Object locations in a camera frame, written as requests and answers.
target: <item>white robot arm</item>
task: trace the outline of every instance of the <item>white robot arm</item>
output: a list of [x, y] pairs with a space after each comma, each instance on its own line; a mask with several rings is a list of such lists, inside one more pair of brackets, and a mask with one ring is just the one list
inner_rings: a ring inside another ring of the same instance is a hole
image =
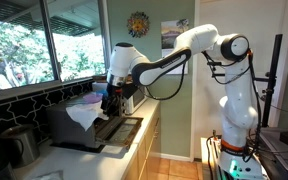
[[233, 62], [226, 67], [225, 79], [230, 83], [225, 86], [227, 96], [221, 100], [223, 143], [219, 165], [233, 177], [260, 179], [262, 176], [259, 163], [253, 159], [245, 162], [243, 158], [247, 131], [256, 127], [258, 122], [258, 114], [253, 105], [254, 92], [249, 64], [245, 60], [249, 52], [248, 40], [240, 34], [220, 36], [215, 26], [207, 24], [179, 35], [174, 47], [168, 56], [151, 62], [133, 45], [118, 43], [110, 59], [107, 74], [108, 99], [104, 106], [102, 104], [104, 113], [110, 113], [106, 109], [111, 107], [108, 104], [116, 104], [116, 90], [125, 85], [130, 71], [135, 85], [149, 86], [197, 53], [203, 52], [213, 60]]

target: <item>window frame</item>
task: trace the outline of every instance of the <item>window frame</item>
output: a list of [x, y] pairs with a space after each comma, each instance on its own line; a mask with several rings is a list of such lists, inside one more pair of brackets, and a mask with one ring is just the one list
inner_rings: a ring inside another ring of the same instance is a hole
[[[100, 16], [100, 24], [101, 24], [100, 26], [101, 26], [101, 34], [102, 34], [102, 41], [103, 41], [104, 64], [105, 64], [105, 68], [107, 69], [109, 67], [109, 59], [110, 59], [110, 52], [111, 52], [108, 12], [107, 12], [107, 0], [97, 0], [97, 2], [99, 6], [98, 8], [99, 8], [99, 16]], [[60, 78], [59, 63], [56, 58], [55, 45], [53, 41], [52, 31], [50, 28], [50, 19], [48, 16], [49, 12], [47, 8], [47, 2], [46, 0], [39, 0], [39, 3], [40, 3], [40, 7], [41, 7], [40, 9], [41, 9], [42, 17], [43, 17], [42, 18], [43, 25], [45, 28], [45, 38], [47, 40], [50, 60], [51, 60], [51, 64], [53, 67], [54, 80], [49, 81], [49, 82], [42, 82], [38, 84], [31, 84], [31, 85], [26, 85], [26, 86], [21, 86], [21, 87], [13, 87], [11, 89], [0, 90], [0, 100], [92, 79], [91, 77], [87, 77], [87, 78], [79, 78], [79, 79], [62, 82]]]

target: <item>wooden cabinet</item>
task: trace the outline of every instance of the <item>wooden cabinet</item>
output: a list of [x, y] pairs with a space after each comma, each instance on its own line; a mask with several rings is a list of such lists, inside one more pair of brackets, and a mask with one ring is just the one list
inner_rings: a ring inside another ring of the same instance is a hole
[[139, 144], [137, 152], [127, 172], [126, 180], [157, 179], [161, 153], [161, 121], [160, 105], [155, 109], [147, 131]]

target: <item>black tile backsplash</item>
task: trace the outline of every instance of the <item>black tile backsplash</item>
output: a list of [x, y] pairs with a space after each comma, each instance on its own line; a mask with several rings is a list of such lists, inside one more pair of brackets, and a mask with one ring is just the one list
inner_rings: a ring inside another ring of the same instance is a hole
[[13, 126], [32, 124], [37, 142], [42, 142], [50, 135], [46, 108], [91, 91], [92, 83], [85, 80], [0, 100], [0, 134]]

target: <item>green light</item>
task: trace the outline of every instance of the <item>green light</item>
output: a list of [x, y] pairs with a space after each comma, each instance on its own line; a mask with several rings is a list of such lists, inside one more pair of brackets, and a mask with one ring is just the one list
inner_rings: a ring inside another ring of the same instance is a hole
[[234, 171], [235, 166], [236, 166], [236, 160], [232, 160], [232, 161], [231, 161], [231, 166], [230, 166], [230, 174], [231, 174], [233, 177], [236, 177], [236, 175], [237, 175], [237, 172]]

